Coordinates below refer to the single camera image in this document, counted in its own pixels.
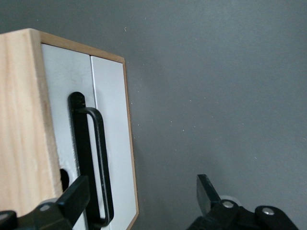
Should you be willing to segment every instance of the clamp jaw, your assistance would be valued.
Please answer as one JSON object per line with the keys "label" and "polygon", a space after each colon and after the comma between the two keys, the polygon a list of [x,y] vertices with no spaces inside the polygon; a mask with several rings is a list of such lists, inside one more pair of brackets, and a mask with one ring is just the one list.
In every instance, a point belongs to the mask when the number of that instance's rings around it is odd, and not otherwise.
{"label": "clamp jaw", "polygon": [[0,211],[0,230],[72,230],[89,201],[88,177],[79,176],[55,203],[40,204],[19,218],[14,211]]}
{"label": "clamp jaw", "polygon": [[234,201],[221,200],[205,174],[197,177],[197,200],[203,217],[187,230],[298,230],[276,207],[259,206],[252,213]]}

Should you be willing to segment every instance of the wooden cabinet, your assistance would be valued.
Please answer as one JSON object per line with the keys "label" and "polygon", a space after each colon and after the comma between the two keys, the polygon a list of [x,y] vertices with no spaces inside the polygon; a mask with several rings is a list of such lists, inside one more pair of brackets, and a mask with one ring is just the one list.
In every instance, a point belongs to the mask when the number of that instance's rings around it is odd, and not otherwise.
{"label": "wooden cabinet", "polygon": [[[103,229],[129,229],[138,203],[124,59],[25,29],[0,35],[0,60],[0,209],[22,216],[61,195],[60,169],[68,173],[70,184],[79,176],[68,97],[81,92],[86,106],[98,109],[104,120],[114,218]],[[96,149],[92,151],[103,218]],[[85,226],[81,215],[74,229]]]}

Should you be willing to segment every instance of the black handle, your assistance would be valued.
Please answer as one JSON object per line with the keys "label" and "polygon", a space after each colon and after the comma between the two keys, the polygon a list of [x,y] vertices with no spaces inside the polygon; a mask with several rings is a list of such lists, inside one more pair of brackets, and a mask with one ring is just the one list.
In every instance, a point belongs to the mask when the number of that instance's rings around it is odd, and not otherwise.
{"label": "black handle", "polygon": [[[114,217],[103,118],[97,109],[86,107],[84,95],[80,92],[74,92],[69,96],[69,107],[80,174],[89,177],[91,199],[86,207],[88,227],[90,230],[99,230],[108,225]],[[94,122],[105,219],[100,218],[87,114],[92,117]]]}

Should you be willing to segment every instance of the white panel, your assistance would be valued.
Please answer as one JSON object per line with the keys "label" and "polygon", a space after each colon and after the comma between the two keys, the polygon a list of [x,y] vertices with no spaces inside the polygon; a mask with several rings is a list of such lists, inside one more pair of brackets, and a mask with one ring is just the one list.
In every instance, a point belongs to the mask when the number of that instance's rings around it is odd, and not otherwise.
{"label": "white panel", "polygon": [[[68,172],[71,184],[79,172],[72,143],[68,96],[72,92],[81,92],[85,96],[86,106],[95,107],[91,61],[89,55],[63,48],[42,45],[42,49],[59,163]],[[92,120],[88,120],[89,131],[93,133]],[[83,214],[74,229],[85,229]]]}
{"label": "white panel", "polygon": [[96,107],[104,119],[114,203],[112,230],[124,230],[136,214],[123,65],[91,57]]}

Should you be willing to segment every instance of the silver screw head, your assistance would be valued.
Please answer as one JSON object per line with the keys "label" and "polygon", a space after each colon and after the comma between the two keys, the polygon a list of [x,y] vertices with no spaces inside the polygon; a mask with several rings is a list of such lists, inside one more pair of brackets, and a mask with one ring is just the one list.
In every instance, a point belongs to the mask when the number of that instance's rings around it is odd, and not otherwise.
{"label": "silver screw head", "polygon": [[0,220],[6,219],[9,216],[9,214],[4,213],[0,215]]}
{"label": "silver screw head", "polygon": [[272,209],[270,209],[269,207],[264,207],[262,209],[262,212],[265,213],[266,215],[269,215],[269,216],[274,215],[274,211]]}
{"label": "silver screw head", "polygon": [[231,203],[230,201],[224,201],[223,202],[224,207],[226,208],[232,208],[234,206],[233,203]]}
{"label": "silver screw head", "polygon": [[42,206],[39,210],[40,210],[41,212],[43,212],[43,211],[48,210],[49,208],[50,208],[49,205],[44,205],[44,206]]}

